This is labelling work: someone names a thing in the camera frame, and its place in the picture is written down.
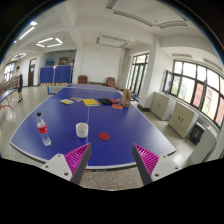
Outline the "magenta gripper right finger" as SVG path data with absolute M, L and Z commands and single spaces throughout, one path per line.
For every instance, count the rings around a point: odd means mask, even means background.
M 167 155 L 159 156 L 137 144 L 133 145 L 132 154 L 143 185 L 150 184 L 180 170 L 180 167 Z

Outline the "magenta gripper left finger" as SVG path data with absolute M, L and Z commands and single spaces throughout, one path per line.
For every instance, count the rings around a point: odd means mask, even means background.
M 91 144 L 87 143 L 65 155 L 56 154 L 42 166 L 42 169 L 79 185 L 91 153 Z

